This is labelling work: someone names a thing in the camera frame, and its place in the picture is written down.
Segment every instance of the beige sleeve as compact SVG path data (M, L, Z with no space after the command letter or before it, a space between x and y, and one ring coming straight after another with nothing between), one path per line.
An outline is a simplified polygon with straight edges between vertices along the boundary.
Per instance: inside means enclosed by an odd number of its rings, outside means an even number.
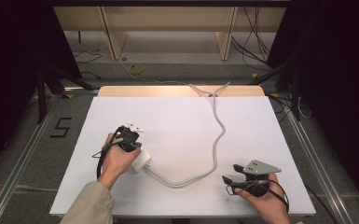
M77 195L61 223L113 223L112 209L115 200L102 183L89 182Z

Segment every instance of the white table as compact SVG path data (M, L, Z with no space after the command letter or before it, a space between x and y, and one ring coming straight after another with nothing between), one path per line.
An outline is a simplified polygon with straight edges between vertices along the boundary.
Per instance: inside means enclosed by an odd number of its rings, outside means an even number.
M188 87L175 88L192 91ZM289 197L291 216L315 214L269 99L218 97L216 105L217 115L227 130L217 145L218 165L214 172L181 189L166 187L145 170L138 174L128 172L112 190L116 200L114 216L257 216L248 202L229 196L222 181L222 175L243 177L234 172L232 165L246 166L251 160L282 169L277 176ZM96 179L98 161L91 155L101 149L108 133L129 120L144 129L138 140L152 156L151 168L171 181L181 181L211 168L212 144L221 132L214 119L212 98L96 97L50 210L52 215L63 216L83 186Z

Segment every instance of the gray floor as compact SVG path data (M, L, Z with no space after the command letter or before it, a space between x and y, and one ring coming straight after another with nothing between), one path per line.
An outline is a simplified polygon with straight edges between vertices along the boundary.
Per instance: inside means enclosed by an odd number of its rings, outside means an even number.
M260 76L265 72L247 67L242 61L240 53L231 49L227 61L221 61L218 54L217 44L212 33L133 33L130 34L122 57L113 62L110 59L104 42L104 34L82 32L82 43L77 43L77 32L67 32L68 40L74 53L80 51L91 51L101 53L102 57L91 63L79 63L83 72L92 72L102 79L91 74L83 74L84 80L94 86L103 85L158 85L158 83L135 80L124 70L121 63L129 65L141 64L145 71L139 78L149 78L159 81L174 80L185 83L202 83L223 85L231 81L233 85L245 85L252 80L252 74ZM240 40L245 35L236 34ZM273 40L273 34L265 34L267 45ZM255 42L249 48L258 52ZM76 57L80 62L86 62L95 57L83 53ZM249 64L262 66L256 61L247 60ZM275 80L269 80L262 85L265 92L273 91ZM76 85L63 80L62 83L68 88ZM84 93L73 91L69 97L53 96L57 98L58 104L52 111L46 130L43 132L39 144L35 149L19 185L37 188L30 191L19 186L10 198L7 207L0 218L0 223L59 223L58 217L48 214L56 191L61 184L66 166L75 148L76 140L87 116L92 97L95 93ZM271 101L272 106L280 109L280 105ZM28 108L22 114L16 131L11 136L7 149L0 155L0 186L5 184L10 172L16 165L21 153L26 148L28 140L36 128L37 122L37 100L33 99ZM62 125L70 127L65 138L50 138L53 134L61 134L62 131L55 130L59 118L72 118L65 120ZM277 114L277 120L281 121L286 142L292 152L297 168L303 181L309 185L322 201L329 207L323 189L318 178L312 170L310 162L304 153L293 127L285 112ZM337 158L324 138L323 131L317 121L310 117L302 119L315 150L322 159L324 168L328 172L339 196L345 202L354 223L359 223L359 192L342 169ZM310 194L314 202L317 214L312 217L291 217L292 223L332 223L331 218ZM258 217L239 219L192 219L192 224L203 223L264 223ZM170 223L169 219L127 219L125 223Z

